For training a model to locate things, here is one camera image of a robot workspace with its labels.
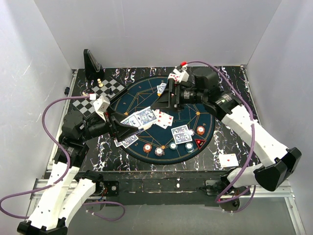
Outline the dealt cards seat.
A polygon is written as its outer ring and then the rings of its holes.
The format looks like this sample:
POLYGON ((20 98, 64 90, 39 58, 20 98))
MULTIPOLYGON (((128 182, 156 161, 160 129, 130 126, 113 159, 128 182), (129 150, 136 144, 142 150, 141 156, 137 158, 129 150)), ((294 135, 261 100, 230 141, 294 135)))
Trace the dealt cards seat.
POLYGON ((121 142, 118 142, 117 139, 114 139, 114 144, 116 147, 124 147, 124 148, 128 148, 130 145, 132 145, 133 143, 135 143, 138 140, 137 135, 132 135, 127 137, 126 139, 124 139, 121 142))
POLYGON ((166 88, 166 83, 161 83, 160 85, 157 85, 157 93, 162 94, 165 88, 166 88))
POLYGON ((175 144, 181 144, 192 141, 192 136, 187 125, 182 125, 171 129, 175 144))

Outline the dealt cards top seat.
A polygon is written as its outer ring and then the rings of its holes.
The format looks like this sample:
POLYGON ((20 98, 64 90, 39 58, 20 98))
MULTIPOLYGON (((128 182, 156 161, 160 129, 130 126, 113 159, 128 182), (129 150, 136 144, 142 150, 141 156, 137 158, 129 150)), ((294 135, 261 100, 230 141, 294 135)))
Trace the dealt cards top seat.
POLYGON ((165 88, 166 88, 166 83, 161 83, 160 85, 157 85, 157 93, 162 94, 165 88))

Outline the red chip stack bottom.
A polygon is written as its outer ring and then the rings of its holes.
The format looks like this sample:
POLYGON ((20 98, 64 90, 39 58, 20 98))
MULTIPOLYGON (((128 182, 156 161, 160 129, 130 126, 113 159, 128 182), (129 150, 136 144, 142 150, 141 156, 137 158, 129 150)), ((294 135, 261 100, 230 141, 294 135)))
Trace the red chip stack bottom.
POLYGON ((152 150, 152 145, 151 145, 151 144, 147 143, 147 144, 145 144, 145 145, 143 146, 143 151, 144 151, 145 153, 149 153, 149 152, 151 152, 151 150, 152 150))

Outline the green chip stack bottom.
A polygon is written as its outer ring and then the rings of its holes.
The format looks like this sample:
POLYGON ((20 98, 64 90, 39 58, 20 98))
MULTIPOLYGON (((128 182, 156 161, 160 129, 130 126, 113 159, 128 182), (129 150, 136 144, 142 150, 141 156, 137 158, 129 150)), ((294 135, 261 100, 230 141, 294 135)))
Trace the green chip stack bottom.
POLYGON ((177 149, 177 145, 175 144, 175 142, 171 142, 171 143, 169 144, 169 147, 170 147, 170 149, 172 149, 172 150, 177 149))

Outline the green chip stack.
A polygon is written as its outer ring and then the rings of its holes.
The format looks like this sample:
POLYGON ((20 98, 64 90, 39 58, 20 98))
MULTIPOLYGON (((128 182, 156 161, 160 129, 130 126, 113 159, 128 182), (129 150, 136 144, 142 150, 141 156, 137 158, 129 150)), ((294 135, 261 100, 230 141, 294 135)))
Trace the green chip stack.
POLYGON ((172 150, 177 149, 177 145, 175 144, 175 142, 171 142, 171 143, 169 144, 169 147, 170 147, 170 149, 172 149, 172 150))
POLYGON ((185 149, 186 149, 186 151, 187 151, 188 153, 193 152, 193 151, 194 151, 194 145, 193 145, 193 143, 192 143, 192 142, 187 142, 187 143, 185 144, 185 149))

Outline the playing card deck box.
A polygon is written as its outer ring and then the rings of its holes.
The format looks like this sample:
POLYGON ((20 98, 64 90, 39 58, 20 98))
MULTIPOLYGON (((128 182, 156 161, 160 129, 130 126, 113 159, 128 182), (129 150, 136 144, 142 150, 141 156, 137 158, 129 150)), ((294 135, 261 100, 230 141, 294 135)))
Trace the playing card deck box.
POLYGON ((133 127, 137 127, 139 130, 144 129, 143 122, 137 115, 130 115, 129 117, 121 121, 121 123, 125 125, 130 125, 133 127))

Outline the blue backed playing cards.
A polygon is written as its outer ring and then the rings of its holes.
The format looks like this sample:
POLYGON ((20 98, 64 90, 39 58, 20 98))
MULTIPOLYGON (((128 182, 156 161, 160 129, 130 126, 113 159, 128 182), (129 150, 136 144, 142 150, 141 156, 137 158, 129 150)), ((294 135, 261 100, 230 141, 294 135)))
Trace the blue backed playing cards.
POLYGON ((139 129, 147 130, 149 129, 157 120, 153 110, 150 106, 138 111, 135 117, 139 121, 139 129))

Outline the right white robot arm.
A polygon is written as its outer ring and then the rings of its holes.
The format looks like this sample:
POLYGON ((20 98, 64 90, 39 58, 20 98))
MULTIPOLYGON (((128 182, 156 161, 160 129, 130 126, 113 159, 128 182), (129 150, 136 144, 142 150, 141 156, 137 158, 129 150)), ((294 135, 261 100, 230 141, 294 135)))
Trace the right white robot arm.
POLYGON ((201 104, 217 120, 233 130, 260 160, 260 164, 231 169, 221 178, 221 188, 234 194, 240 187, 261 186, 275 191, 295 171, 302 156, 296 148, 288 148, 271 136, 254 120, 237 96, 219 86, 219 76, 208 67, 194 71, 194 82, 185 70, 174 69, 166 87, 151 105, 152 109, 179 112, 185 104, 201 104))

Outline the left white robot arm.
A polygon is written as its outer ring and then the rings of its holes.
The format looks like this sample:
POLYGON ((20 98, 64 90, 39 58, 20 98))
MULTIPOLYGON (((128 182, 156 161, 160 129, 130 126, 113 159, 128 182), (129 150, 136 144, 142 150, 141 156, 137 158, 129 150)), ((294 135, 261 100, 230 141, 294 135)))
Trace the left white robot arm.
POLYGON ((113 111, 93 114, 85 119, 79 111, 71 111, 63 119, 62 131, 56 144, 52 172, 41 199, 33 213, 20 222, 22 235, 65 235, 68 226, 86 199, 104 190, 103 176, 87 171, 77 187, 67 195, 89 150, 86 141, 108 133, 123 141, 138 132, 138 127, 123 122, 125 116, 113 111))

